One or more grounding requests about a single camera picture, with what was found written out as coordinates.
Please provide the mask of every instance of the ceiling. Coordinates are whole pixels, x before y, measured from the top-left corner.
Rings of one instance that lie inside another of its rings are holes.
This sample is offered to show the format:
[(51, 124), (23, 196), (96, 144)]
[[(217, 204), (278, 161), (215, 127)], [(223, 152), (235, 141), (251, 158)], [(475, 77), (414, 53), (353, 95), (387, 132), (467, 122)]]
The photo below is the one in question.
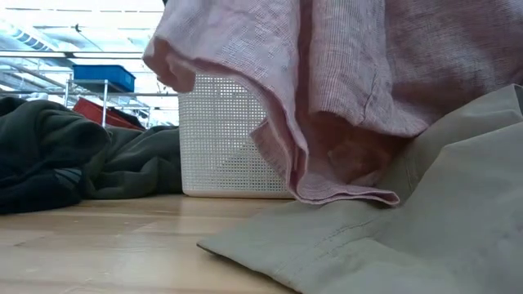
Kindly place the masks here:
[[(143, 52), (163, 14), (162, 0), (1, 0), (0, 50)], [(43, 86), (26, 73), (8, 73), (0, 58), (0, 72), (21, 81), (16, 90)], [(75, 59), (44, 62), (10, 58), (41, 75), (65, 83), (73, 64), (122, 65), (136, 76), (137, 92), (175, 93), (156, 80), (141, 60)], [(139, 105), (177, 109), (177, 97), (132, 98)], [(158, 120), (177, 124), (177, 111), (157, 111)]]

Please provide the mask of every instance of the khaki fabric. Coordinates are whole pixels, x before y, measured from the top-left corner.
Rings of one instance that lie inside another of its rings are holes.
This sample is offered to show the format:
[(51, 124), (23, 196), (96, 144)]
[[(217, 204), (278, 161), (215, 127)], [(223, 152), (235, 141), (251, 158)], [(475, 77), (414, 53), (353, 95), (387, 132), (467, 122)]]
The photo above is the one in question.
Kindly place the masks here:
[(199, 245), (306, 294), (522, 293), (523, 91), (431, 126), (379, 188), (402, 205), (288, 203)]

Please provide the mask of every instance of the laundry basket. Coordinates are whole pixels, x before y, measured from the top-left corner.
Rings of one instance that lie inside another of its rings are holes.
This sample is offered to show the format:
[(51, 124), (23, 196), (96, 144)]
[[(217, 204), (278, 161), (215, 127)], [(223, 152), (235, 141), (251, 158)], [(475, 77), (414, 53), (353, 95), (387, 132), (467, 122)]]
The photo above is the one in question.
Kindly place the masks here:
[(198, 76), (180, 94), (183, 191), (195, 197), (290, 198), (249, 133), (265, 117), (247, 90), (228, 78)]

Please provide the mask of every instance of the perforated basket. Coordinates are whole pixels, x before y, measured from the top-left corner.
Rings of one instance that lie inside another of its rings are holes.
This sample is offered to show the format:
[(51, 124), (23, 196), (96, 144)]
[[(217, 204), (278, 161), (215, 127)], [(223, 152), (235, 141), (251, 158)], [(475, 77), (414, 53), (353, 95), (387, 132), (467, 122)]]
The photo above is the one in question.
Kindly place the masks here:
[(227, 78), (198, 76), (179, 105), (185, 194), (290, 198), (249, 136), (265, 117), (253, 95)]

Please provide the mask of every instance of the clothing pile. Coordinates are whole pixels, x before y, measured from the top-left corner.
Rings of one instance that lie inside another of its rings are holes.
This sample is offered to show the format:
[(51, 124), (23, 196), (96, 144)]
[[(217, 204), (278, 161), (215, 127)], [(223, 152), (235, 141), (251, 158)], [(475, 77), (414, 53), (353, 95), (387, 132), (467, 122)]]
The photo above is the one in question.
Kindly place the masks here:
[(519, 0), (169, 0), (144, 62), (250, 90), (299, 200), (205, 250), (306, 294), (520, 293), (522, 49)]
[(0, 214), (179, 193), (177, 127), (104, 129), (55, 102), (0, 99)]

